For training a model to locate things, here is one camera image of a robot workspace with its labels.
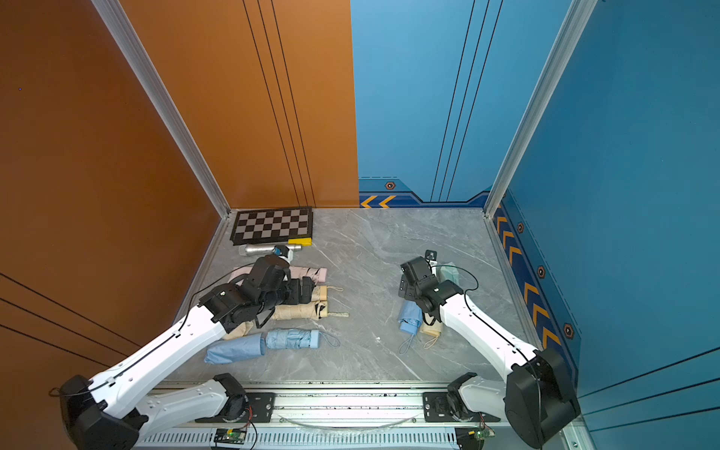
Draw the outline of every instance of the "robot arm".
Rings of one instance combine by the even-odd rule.
[[[243,283],[221,284],[188,314],[124,361],[60,389],[63,422],[79,450],[130,449],[144,435],[194,419],[235,420],[245,412],[244,389],[229,374],[164,395],[148,393],[208,344],[277,305],[310,302],[312,281],[290,279],[288,253],[259,258]]]
[[[402,264],[400,296],[460,333],[487,358],[505,381],[505,415],[513,430],[526,444],[540,448],[580,414],[564,360],[555,350],[538,351],[504,329],[455,283],[440,282],[434,263],[418,257]],[[479,380],[477,375],[467,374],[449,385],[453,415],[461,418],[467,411],[481,411]]]

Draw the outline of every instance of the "yellow chevron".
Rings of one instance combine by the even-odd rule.
[[[510,246],[510,267],[512,267],[513,265],[513,253],[517,253],[518,255],[523,254],[523,252],[521,252],[519,248]]]
[[[498,217],[498,235],[500,234],[500,222],[507,222],[508,220],[504,217]]]
[[[395,195],[391,195],[390,197],[388,197],[385,200],[383,200],[382,202],[380,202],[380,206],[382,206],[383,208],[389,209],[390,207],[387,206],[387,203],[394,198],[395,198]]]
[[[538,292],[538,289],[535,288],[532,284],[525,283],[525,304],[528,304],[528,291],[535,292],[537,295],[540,295],[540,292]]]
[[[507,248],[507,247],[508,247],[508,246],[506,245],[506,244],[508,243],[508,237],[514,238],[515,235],[512,234],[511,231],[503,231],[503,248]]]
[[[553,341],[557,342],[557,345],[561,346],[560,339],[555,336],[555,333],[548,330],[547,328],[543,327],[542,329],[542,348],[547,348],[547,338],[551,338]]]
[[[535,326],[538,325],[538,312],[545,317],[550,318],[545,309],[539,307],[537,304],[533,305],[533,323],[535,324]]]
[[[377,195],[371,195],[370,197],[367,197],[367,200],[365,200],[364,202],[362,202],[361,205],[364,206],[364,207],[366,207],[366,208],[369,210],[369,209],[372,208],[372,207],[369,206],[368,203],[372,202],[372,201],[375,200],[376,198],[377,198]]]

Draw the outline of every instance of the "yellow block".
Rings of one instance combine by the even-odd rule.
[[[312,238],[297,238],[297,239],[289,239],[287,241],[288,244],[300,244],[303,247],[308,247],[312,245]]]

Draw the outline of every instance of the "aluminum frame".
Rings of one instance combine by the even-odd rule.
[[[545,66],[540,73],[533,95],[530,97],[528,107],[525,109],[523,118],[520,121],[513,142],[510,143],[505,159],[495,182],[492,184],[490,195],[485,202],[485,217],[495,215],[495,210],[500,204],[505,191],[510,186],[510,180],[520,164],[525,150],[532,139],[535,129],[540,123],[545,108],[550,102],[553,92],[560,81],[560,77],[567,66],[567,62],[575,51],[577,41],[580,40],[585,25],[588,24],[590,15],[593,13],[598,0],[573,0],[567,10],[565,19],[560,26],[560,31],[555,38],[550,54],[545,61]]]
[[[505,256],[503,243],[500,242],[500,236],[498,236],[495,232],[495,226],[492,223],[492,218],[485,217],[483,222],[485,222],[487,233],[490,235],[492,248],[495,250],[495,255],[500,263],[500,270],[503,272],[503,276],[505,277],[505,284],[508,285],[510,298],[513,300],[513,304],[515,305],[518,318],[520,319],[520,324],[523,326],[526,342],[537,348],[542,348],[542,341],[540,341],[540,337],[538,337],[538,333],[535,331],[535,326],[530,319],[530,315],[528,314],[528,310],[525,305],[525,300],[523,299],[518,283],[515,280],[515,274],[513,273],[513,269],[510,267],[508,258]]]
[[[230,214],[230,205],[180,115],[180,111],[163,84],[153,61],[150,60],[150,56],[132,27],[130,19],[127,18],[120,1],[92,0],[92,3],[205,190],[205,194],[210,198],[212,206],[215,207],[221,218],[226,218]]]
[[[232,218],[228,216],[224,219],[220,219],[220,223],[217,224],[217,228],[215,228],[215,234],[212,235],[212,240],[210,241],[210,244],[205,250],[205,255],[203,255],[202,260],[200,261],[200,265],[195,271],[195,275],[192,277],[190,287],[188,288],[185,297],[180,304],[180,308],[178,308],[178,312],[175,313],[173,323],[177,322],[182,316],[185,315],[188,303],[192,301],[192,295],[202,288],[201,283],[205,279],[207,271],[210,269],[210,264],[212,263],[212,260],[217,253],[217,249],[220,247],[220,241],[225,235],[225,231],[227,230],[227,228],[231,225],[231,222]]]

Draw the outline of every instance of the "blue wall panel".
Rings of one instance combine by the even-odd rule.
[[[569,6],[570,0],[503,2],[462,152],[458,139],[451,159],[448,180],[456,166],[454,181],[442,200],[468,199],[495,182]],[[470,84],[477,86],[474,79]]]
[[[569,5],[352,0],[360,178],[422,202],[487,190]]]
[[[360,177],[429,200],[471,1],[353,0]]]
[[[510,184],[582,333],[583,411],[718,376],[711,354],[591,394],[720,346],[719,19],[716,2],[599,1]],[[652,433],[717,414],[621,425],[713,408],[718,388],[591,414],[589,428],[620,425],[593,432],[600,450],[676,448],[684,436]]]

